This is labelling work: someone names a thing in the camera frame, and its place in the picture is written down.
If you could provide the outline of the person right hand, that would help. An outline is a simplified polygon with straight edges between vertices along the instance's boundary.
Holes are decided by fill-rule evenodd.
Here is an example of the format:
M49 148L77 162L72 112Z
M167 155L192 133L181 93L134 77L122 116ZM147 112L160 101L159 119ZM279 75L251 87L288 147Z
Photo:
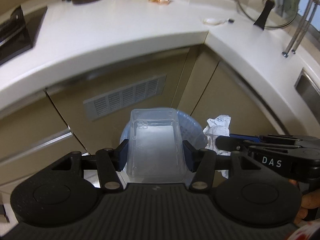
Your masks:
M308 212L320 206L320 192L319 190L310 192L302 197L301 207L295 217L294 224L298 225L306 218Z

